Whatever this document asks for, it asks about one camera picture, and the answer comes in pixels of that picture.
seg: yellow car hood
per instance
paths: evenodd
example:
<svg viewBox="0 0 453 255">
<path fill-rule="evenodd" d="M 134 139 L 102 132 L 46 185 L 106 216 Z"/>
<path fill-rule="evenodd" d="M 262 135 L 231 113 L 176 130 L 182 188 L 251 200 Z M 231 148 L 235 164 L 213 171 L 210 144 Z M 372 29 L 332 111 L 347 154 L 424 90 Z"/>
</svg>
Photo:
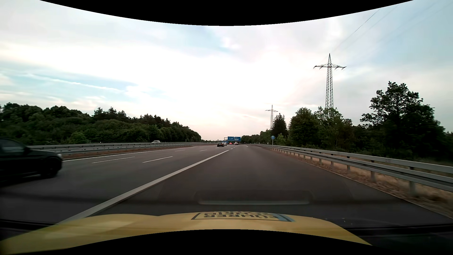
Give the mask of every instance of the yellow car hood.
<svg viewBox="0 0 453 255">
<path fill-rule="evenodd" d="M 110 214 L 56 224 L 0 242 L 2 254 L 58 250 L 153 233 L 242 229 L 317 235 L 370 245 L 333 224 L 311 217 L 264 212 L 215 211 L 150 216 Z"/>
</svg>

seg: forest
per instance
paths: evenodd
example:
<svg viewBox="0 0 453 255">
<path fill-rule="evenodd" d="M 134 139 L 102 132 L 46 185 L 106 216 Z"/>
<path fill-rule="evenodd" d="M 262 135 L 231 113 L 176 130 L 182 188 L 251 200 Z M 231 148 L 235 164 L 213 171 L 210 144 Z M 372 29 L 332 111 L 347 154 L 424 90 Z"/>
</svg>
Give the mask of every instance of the forest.
<svg viewBox="0 0 453 255">
<path fill-rule="evenodd" d="M 242 143 L 316 148 L 406 160 L 453 159 L 453 133 L 434 118 L 434 108 L 423 104 L 419 93 L 405 83 L 388 83 L 371 99 L 371 113 L 362 114 L 359 125 L 335 108 L 317 111 L 300 108 L 287 126 L 277 115 L 270 130 L 241 137 Z"/>
<path fill-rule="evenodd" d="M 25 145 L 97 142 L 201 142 L 201 136 L 179 122 L 157 115 L 128 117 L 113 107 L 93 115 L 66 106 L 42 109 L 7 103 L 0 106 L 0 136 Z"/>
</svg>

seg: asphalt road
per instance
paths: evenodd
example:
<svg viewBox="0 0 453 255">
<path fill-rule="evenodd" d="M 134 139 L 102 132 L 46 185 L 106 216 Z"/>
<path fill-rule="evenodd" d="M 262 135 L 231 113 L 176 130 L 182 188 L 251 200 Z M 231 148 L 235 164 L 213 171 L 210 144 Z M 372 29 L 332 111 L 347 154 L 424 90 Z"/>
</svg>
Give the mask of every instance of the asphalt road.
<svg viewBox="0 0 453 255">
<path fill-rule="evenodd" d="M 372 245 L 407 251 L 452 249 L 453 220 L 326 170 L 253 145 L 200 146 L 70 160 L 56 178 L 27 177 L 0 188 L 0 219 L 63 221 L 141 185 L 215 156 L 95 215 L 166 215 L 263 211 L 325 219 Z M 427 232 L 376 238 L 389 226 L 428 225 Z M 3 237 L 24 230 L 3 228 Z"/>
</svg>

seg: white dashed line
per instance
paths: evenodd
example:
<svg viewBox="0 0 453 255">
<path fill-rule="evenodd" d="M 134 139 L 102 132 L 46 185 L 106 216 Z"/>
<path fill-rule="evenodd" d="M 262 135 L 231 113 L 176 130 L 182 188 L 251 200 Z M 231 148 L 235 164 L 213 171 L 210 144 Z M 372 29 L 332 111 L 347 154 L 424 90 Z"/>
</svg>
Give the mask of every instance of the white dashed line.
<svg viewBox="0 0 453 255">
<path fill-rule="evenodd" d="M 180 148 L 163 149 L 163 150 L 152 150 L 152 151 L 144 151 L 144 152 L 160 152 L 160 151 L 169 151 L 169 150 L 176 150 L 176 149 L 180 149 Z M 124 154 L 114 154 L 114 155 L 99 156 L 99 157 L 113 157 L 113 156 L 129 155 L 129 154 L 144 153 L 144 152 L 130 152 L 130 153 L 124 153 Z M 63 160 L 63 162 L 74 161 L 74 160 L 92 159 L 92 158 L 98 158 L 98 157 L 86 157 L 86 158 L 78 158 L 78 159 L 68 159 L 68 160 Z"/>
<path fill-rule="evenodd" d="M 169 158 L 169 157 L 163 157 L 163 158 L 153 159 L 153 160 L 145 161 L 145 162 L 142 162 L 142 163 L 151 162 L 151 161 L 154 161 L 154 160 L 159 160 L 159 159 L 164 159 L 164 158 Z"/>
<path fill-rule="evenodd" d="M 104 160 L 104 161 L 92 162 L 92 164 L 94 164 L 94 163 L 101 163 L 101 162 L 107 162 L 107 161 L 113 161 L 113 160 L 118 160 L 118 159 L 125 159 L 125 158 L 132 158 L 132 157 L 124 157 L 124 158 L 117 158 L 117 159 L 111 159 L 111 160 Z"/>
<path fill-rule="evenodd" d="M 159 179 L 156 179 L 156 180 L 154 180 L 154 181 L 152 181 L 152 182 L 148 182 L 148 183 L 145 184 L 145 185 L 142 185 L 142 186 L 140 186 L 140 187 L 138 187 L 138 188 L 135 188 L 135 189 L 133 189 L 133 190 L 131 190 L 131 191 L 128 191 L 128 192 L 126 192 L 126 193 L 124 193 L 124 194 L 122 194 L 122 195 L 119 195 L 119 196 L 114 197 L 114 198 L 112 198 L 112 199 L 110 199 L 110 200 L 107 200 L 107 201 L 105 201 L 105 202 L 103 202 L 103 203 L 101 203 L 101 204 L 99 204 L 99 205 L 97 205 L 97 206 L 94 206 L 94 207 L 92 207 L 92 208 L 90 208 L 90 209 L 88 209 L 88 210 L 85 210 L 85 211 L 83 211 L 83 212 L 81 212 L 81 213 L 78 213 L 78 214 L 72 216 L 72 217 L 69 217 L 69 218 L 67 218 L 67 219 L 65 219 L 65 220 L 63 220 L 63 221 L 61 221 L 61 222 L 59 222 L 59 223 L 60 223 L 60 224 L 61 224 L 61 223 L 66 223 L 66 222 L 69 222 L 69 221 L 78 220 L 78 219 L 82 219 L 82 218 L 88 217 L 88 216 L 90 216 L 90 215 L 93 215 L 94 213 L 97 213 L 97 212 L 99 212 L 99 211 L 101 211 L 101 210 L 103 210 L 103 209 L 105 209 L 105 208 L 107 208 L 107 207 L 109 207 L 109 206 L 112 206 L 112 205 L 114 205 L 114 204 L 116 204 L 116 203 L 118 203 L 118 202 L 121 202 L 121 201 L 123 201 L 124 199 L 127 199 L 128 197 L 137 194 L 137 193 L 140 192 L 140 191 L 143 191 L 143 190 L 145 190 L 145 189 L 147 189 L 147 188 L 149 188 L 149 187 L 152 187 L 152 186 L 154 186 L 154 185 L 156 185 L 156 184 L 158 184 L 158 183 L 160 183 L 160 182 L 162 182 L 162 181 L 165 181 L 166 179 L 168 179 L 168 178 L 170 178 L 170 177 L 172 177 L 172 176 L 174 176 L 174 175 L 177 175 L 177 174 L 179 174 L 179 173 L 181 173 L 181 172 L 183 172 L 183 171 L 185 171 L 185 170 L 187 170 L 187 169 L 189 169 L 189 168 L 191 168 L 191 167 L 194 167 L 194 166 L 196 166 L 196 165 L 198 165 L 198 164 L 201 164 L 201 163 L 203 163 L 203 162 L 205 162 L 205 161 L 207 161 L 207 160 L 210 160 L 210 159 L 213 158 L 213 157 L 217 157 L 217 156 L 219 156 L 219 155 L 221 155 L 221 154 L 223 154 L 223 153 L 226 153 L 227 151 L 228 151 L 228 150 L 226 150 L 226 151 L 224 151 L 224 152 L 221 152 L 221 153 L 219 153 L 219 154 L 217 154 L 217 155 L 214 155 L 214 156 L 212 156 L 212 157 L 209 157 L 209 158 L 203 159 L 203 160 L 201 160 L 201 161 L 198 161 L 198 162 L 195 163 L 195 164 L 192 164 L 192 165 L 190 165 L 190 166 L 188 166 L 188 167 L 179 169 L 179 170 L 177 170 L 177 171 L 175 171 L 175 172 L 172 172 L 172 173 L 170 173 L 170 174 L 168 174 L 168 175 L 166 175 L 166 176 L 160 177 Z"/>
</svg>

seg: car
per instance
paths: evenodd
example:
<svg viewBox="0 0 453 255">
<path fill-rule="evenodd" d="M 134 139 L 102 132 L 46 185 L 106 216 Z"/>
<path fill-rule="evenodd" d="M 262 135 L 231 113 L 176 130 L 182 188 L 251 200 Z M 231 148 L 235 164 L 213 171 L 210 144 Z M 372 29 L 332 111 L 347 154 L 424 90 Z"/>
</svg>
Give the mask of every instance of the car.
<svg viewBox="0 0 453 255">
<path fill-rule="evenodd" d="M 0 137 L 0 180 L 40 174 L 55 177 L 62 168 L 62 155 L 34 150 L 7 137 Z"/>
</svg>

